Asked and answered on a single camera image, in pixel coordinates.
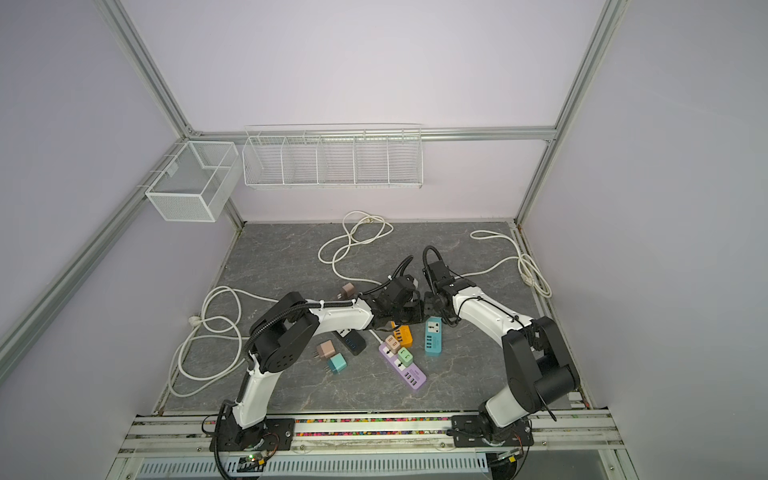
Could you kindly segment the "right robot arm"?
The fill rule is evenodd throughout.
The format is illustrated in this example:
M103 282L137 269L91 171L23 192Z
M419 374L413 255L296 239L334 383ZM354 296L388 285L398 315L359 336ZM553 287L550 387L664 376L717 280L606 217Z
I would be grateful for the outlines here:
M423 273L440 317L474 325L502 350L505 386L478 411L484 439L501 442L513 424L549 412L552 402L580 388L579 372L553 319L502 305L440 259L425 262Z

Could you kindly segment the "orange power strip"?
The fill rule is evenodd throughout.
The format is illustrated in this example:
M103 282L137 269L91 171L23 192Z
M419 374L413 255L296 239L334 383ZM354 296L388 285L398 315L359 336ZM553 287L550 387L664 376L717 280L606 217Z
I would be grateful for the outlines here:
M402 347L411 348L413 345L413 335L408 325L395 325L392 324L393 337L400 343Z

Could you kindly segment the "teal plug adapter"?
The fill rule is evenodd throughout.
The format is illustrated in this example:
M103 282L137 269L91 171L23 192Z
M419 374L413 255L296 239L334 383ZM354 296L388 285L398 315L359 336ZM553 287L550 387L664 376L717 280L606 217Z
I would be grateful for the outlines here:
M338 374L347 368L347 362L341 353L333 355L327 360L327 362L330 371L334 374Z

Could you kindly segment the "teal power strip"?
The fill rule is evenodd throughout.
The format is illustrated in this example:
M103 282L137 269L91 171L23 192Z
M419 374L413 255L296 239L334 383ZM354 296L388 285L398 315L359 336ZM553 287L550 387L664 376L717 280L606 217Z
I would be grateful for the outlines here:
M442 353L442 319L439 317L430 317L426 321L424 350L429 357Z

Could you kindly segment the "black power strip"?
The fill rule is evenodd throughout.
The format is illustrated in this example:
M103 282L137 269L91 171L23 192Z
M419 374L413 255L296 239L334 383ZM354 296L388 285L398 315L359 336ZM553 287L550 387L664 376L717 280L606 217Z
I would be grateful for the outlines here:
M353 356L360 355L367 347L358 330L345 329L337 332L337 336Z

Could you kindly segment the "green adapter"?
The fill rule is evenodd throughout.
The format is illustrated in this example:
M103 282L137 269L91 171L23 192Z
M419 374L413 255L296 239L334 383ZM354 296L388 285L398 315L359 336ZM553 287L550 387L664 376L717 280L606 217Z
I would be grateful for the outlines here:
M397 367L404 369L413 363L413 355L406 347L401 347L397 354Z

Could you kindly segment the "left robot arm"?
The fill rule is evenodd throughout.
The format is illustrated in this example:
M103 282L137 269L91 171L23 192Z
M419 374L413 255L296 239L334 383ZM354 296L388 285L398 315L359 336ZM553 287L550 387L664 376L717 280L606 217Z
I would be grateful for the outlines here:
M281 373L299 359L316 335L341 330L377 330L389 322L422 319L418 282L410 274L349 300L308 300L290 292L251 328L243 358L246 373L232 407L243 430L260 424Z

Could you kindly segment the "purple power strip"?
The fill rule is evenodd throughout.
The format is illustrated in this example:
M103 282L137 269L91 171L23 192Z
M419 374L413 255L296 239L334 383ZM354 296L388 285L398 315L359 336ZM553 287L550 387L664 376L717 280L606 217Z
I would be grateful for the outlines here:
M396 351L386 343L381 343L378 351L390 368L412 389L418 390L427 382L426 374L414 363L413 356L405 347Z

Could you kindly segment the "pink adapter orange strip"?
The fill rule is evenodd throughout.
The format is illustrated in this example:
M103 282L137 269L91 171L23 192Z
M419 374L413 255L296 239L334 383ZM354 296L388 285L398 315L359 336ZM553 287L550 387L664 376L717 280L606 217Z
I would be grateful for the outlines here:
M347 283L342 287L341 295L343 298L351 298L356 292L356 288L352 283Z

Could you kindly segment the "pink plug adapter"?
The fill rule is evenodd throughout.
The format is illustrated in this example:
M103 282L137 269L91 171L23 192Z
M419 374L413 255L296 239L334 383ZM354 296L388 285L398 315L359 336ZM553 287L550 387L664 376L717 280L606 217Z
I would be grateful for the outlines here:
M331 340L324 341L316 347L316 357L321 360L329 360L337 354Z

